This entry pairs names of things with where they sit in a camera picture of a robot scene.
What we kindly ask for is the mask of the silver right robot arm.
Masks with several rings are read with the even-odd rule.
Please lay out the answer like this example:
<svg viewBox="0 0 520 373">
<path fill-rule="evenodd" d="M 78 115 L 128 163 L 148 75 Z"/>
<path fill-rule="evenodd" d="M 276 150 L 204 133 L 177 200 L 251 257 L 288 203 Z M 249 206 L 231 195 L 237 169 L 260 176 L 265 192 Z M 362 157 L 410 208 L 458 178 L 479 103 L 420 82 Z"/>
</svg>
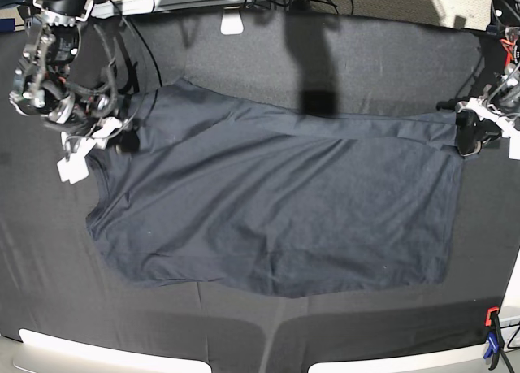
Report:
<svg viewBox="0 0 520 373">
<path fill-rule="evenodd" d="M 95 87 L 69 79 L 81 47 L 81 29 L 97 0 L 32 0 L 39 11 L 26 26 L 28 40 L 15 69 L 9 102 L 24 116 L 39 116 L 59 133 L 64 156 L 57 168 L 61 181 L 76 184 L 89 176 L 87 156 L 111 142 L 138 145 L 132 115 L 121 111 L 115 52 L 104 30 L 95 25 L 107 58 L 105 82 Z"/>
</svg>

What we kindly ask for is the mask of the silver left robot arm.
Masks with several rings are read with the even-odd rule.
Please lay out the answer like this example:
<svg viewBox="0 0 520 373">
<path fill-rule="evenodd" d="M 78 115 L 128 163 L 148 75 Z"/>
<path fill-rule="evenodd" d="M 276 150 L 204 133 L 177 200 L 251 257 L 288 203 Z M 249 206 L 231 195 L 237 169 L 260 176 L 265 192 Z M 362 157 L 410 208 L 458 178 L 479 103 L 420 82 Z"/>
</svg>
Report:
<svg viewBox="0 0 520 373">
<path fill-rule="evenodd" d="M 484 35 L 500 44 L 505 64 L 480 95 L 457 97 L 456 148 L 470 158 L 494 141 L 509 142 L 509 158 L 519 160 L 519 0 L 492 0 Z"/>
</svg>

